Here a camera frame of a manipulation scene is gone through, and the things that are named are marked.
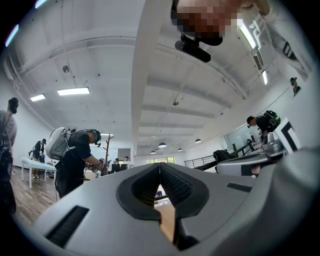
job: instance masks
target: table leg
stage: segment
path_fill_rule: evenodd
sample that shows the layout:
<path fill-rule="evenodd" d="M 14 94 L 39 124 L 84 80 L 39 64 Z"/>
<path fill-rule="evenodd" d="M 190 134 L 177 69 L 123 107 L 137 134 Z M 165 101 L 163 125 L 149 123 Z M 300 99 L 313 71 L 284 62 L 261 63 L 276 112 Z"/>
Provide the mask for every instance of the table leg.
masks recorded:
<path fill-rule="evenodd" d="M 29 164 L 29 188 L 32 189 L 32 178 L 31 178 L 31 174 L 32 174 L 32 169 L 31 169 L 31 164 Z"/>
<path fill-rule="evenodd" d="M 24 162 L 22 162 L 21 180 L 24 181 Z"/>

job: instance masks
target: gray machine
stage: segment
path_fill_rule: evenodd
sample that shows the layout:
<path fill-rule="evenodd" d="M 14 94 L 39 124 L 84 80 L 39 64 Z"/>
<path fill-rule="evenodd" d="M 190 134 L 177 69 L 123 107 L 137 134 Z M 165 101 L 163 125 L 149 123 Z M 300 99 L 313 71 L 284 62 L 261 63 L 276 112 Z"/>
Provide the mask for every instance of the gray machine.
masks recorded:
<path fill-rule="evenodd" d="M 251 176 L 252 167 L 263 167 L 279 161 L 286 154 L 286 149 L 279 139 L 274 138 L 272 132 L 268 133 L 267 138 L 268 143 L 261 152 L 219 162 L 216 166 L 217 172 L 223 175 Z"/>
<path fill-rule="evenodd" d="M 51 206 L 31 239 L 44 254 L 60 256 L 266 253 L 306 215 L 320 186 L 319 152 L 297 151 L 256 179 L 169 163 L 107 175 Z M 173 242 L 154 210 L 160 184 L 175 207 Z"/>

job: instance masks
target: table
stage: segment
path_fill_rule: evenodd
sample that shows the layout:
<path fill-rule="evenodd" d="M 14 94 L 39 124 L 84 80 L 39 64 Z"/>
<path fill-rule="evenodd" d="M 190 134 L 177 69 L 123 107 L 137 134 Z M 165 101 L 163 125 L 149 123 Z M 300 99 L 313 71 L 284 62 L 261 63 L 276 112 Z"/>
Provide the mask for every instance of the table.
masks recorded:
<path fill-rule="evenodd" d="M 26 157 L 21 158 L 21 163 L 22 163 L 22 172 L 21 172 L 21 180 L 24 180 L 24 165 L 27 164 L 29 165 L 29 188 L 32 189 L 32 168 L 37 168 L 37 169 L 44 169 L 44 181 L 47 181 L 47 171 L 53 171 L 53 182 L 56 181 L 56 171 L 57 169 L 54 166 L 51 166 L 47 163 L 41 163 L 37 162 L 34 160 L 31 160 Z"/>

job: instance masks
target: railing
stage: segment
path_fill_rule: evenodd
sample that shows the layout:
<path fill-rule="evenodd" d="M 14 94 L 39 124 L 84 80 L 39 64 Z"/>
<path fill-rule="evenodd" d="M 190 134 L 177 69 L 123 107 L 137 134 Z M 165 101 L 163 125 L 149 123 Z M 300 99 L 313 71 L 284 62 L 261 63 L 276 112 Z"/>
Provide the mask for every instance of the railing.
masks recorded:
<path fill-rule="evenodd" d="M 230 155 L 231 156 L 236 156 L 239 157 L 239 153 L 242 152 L 242 156 L 247 155 L 249 152 L 255 151 L 254 147 L 252 146 L 252 141 L 249 140 L 250 142 L 243 147 L 239 148 L 238 150 L 232 152 Z M 216 166 L 216 159 L 214 158 L 213 154 L 203 157 L 203 158 L 197 158 L 193 160 L 188 160 L 184 161 L 184 164 L 186 167 L 193 168 L 193 169 L 198 169 L 198 170 L 207 170 L 209 168 L 212 168 Z"/>

